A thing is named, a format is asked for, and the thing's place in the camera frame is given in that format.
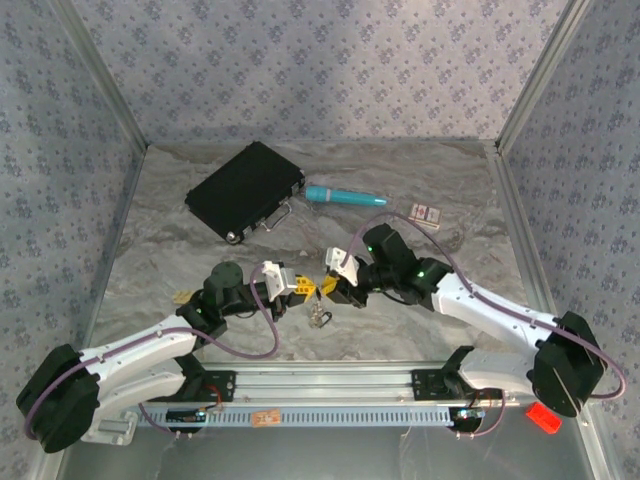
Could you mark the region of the aluminium end bracket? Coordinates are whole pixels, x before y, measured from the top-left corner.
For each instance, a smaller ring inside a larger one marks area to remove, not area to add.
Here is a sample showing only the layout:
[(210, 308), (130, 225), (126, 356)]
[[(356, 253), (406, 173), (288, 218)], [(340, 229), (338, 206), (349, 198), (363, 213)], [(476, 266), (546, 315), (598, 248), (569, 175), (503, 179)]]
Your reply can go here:
[(127, 446), (133, 440), (138, 420), (137, 413), (123, 411), (114, 417), (94, 421), (81, 437), (81, 441), (112, 446)]

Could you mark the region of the red plastic block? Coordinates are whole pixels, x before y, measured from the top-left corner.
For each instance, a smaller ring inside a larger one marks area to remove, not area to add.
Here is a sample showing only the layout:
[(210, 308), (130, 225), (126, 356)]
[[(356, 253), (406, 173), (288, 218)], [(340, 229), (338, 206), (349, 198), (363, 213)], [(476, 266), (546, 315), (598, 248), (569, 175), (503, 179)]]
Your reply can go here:
[(562, 426), (562, 419), (540, 402), (532, 403), (525, 414), (535, 425), (549, 435), (556, 434)]

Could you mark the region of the aluminium frame post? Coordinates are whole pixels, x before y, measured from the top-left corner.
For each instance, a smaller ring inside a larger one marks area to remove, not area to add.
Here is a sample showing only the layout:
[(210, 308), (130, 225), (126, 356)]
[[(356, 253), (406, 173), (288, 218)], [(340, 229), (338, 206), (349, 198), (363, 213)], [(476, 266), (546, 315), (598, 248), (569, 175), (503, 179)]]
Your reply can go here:
[(534, 68), (527, 79), (513, 109), (496, 138), (495, 146), (500, 155), (506, 155), (515, 143), (526, 121), (552, 79), (559, 63), (588, 13), (594, 0), (567, 0), (556, 25)]

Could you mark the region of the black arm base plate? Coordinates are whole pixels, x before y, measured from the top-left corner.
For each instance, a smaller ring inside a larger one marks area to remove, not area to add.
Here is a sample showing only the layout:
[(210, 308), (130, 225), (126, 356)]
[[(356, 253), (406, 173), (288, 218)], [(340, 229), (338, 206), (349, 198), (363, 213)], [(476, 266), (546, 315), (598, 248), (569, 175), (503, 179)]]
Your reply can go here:
[(237, 373), (234, 370), (194, 371), (186, 375), (176, 398), (179, 402), (232, 402), (236, 378)]
[(412, 370), (411, 387), (416, 401), (427, 400), (501, 400), (502, 391), (494, 388), (478, 389), (454, 371), (444, 369)]

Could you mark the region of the small red white card box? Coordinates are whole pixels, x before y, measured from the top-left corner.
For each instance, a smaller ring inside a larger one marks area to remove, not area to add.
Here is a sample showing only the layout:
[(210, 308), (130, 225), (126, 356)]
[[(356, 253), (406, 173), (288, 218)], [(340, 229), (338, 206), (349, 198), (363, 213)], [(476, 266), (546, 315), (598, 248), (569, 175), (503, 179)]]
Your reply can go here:
[(409, 212), (409, 219), (415, 223), (438, 230), (441, 225), (442, 211), (433, 206), (413, 203)]

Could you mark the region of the aluminium frame side rail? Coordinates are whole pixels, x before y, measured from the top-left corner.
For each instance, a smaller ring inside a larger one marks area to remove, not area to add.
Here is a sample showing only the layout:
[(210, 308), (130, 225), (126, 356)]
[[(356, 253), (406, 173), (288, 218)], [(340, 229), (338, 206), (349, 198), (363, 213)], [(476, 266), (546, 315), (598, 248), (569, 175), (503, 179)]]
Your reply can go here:
[[(556, 314), (558, 308), (553, 300), (510, 167), (493, 141), (485, 142), (484, 146), (526, 298), (529, 305), (535, 309)], [(587, 463), (594, 479), (624, 480), (624, 472), (609, 437), (602, 405), (595, 402), (585, 405), (577, 417), (577, 422), (579, 437), (585, 447)]]
[[(76, 339), (75, 346), (87, 347), (91, 343), (92, 335), (96, 327), (101, 305), (117, 256), (118, 246), (135, 195), (147, 150), (148, 145), (146, 143), (143, 143), (141, 148), (134, 149), (131, 172), (128, 173), (125, 178), (124, 190), (121, 200), (119, 201), (118, 210), (114, 216), (112, 232), (107, 237), (105, 243), (103, 265), (99, 269), (99, 275), (97, 277), (97, 282), (95, 283), (95, 302), (93, 304), (87, 326), (84, 330), (84, 335)], [(32, 472), (28, 475), (27, 479), (56, 480), (60, 467), (63, 463), (64, 452), (61, 451), (54, 454), (46, 454), (38, 449), (37, 453), (37, 462), (32, 468)]]

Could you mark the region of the black hard case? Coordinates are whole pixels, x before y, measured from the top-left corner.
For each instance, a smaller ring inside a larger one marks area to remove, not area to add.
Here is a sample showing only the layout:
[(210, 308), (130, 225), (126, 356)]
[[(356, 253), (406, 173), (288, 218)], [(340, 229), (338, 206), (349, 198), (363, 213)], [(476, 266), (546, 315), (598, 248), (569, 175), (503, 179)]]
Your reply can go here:
[(233, 156), (185, 197), (188, 210), (230, 245), (263, 227), (306, 183), (300, 167), (262, 142)]

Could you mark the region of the teal pen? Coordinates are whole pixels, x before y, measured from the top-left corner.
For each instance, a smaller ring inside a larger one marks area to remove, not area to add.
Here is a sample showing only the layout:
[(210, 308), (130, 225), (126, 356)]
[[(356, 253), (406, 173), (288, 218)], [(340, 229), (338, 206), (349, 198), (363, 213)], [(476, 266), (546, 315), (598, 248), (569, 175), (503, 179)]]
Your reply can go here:
[(323, 186), (306, 187), (304, 196), (307, 200), (317, 203), (340, 203), (376, 207), (387, 204), (386, 199), (373, 194), (335, 190)]

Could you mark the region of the small circuit board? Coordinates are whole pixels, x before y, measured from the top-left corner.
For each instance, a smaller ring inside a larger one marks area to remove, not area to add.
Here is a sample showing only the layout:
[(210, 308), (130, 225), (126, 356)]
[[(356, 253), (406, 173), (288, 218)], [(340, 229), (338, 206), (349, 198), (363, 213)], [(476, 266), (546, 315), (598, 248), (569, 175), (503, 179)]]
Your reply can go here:
[(203, 407), (195, 409), (169, 409), (165, 414), (167, 423), (206, 423), (213, 414), (220, 413), (219, 408)]
[(455, 425), (473, 425), (477, 428), (485, 415), (485, 410), (482, 408), (452, 407), (450, 409), (450, 417)]

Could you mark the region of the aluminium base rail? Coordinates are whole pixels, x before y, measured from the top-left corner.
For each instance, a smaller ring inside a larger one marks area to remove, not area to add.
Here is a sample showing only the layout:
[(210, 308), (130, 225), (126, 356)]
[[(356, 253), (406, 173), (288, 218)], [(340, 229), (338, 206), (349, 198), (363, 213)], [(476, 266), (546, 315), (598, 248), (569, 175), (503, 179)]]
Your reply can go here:
[(429, 361), (209, 362), (236, 373), (234, 400), (247, 405), (395, 404), (414, 400), (411, 372)]

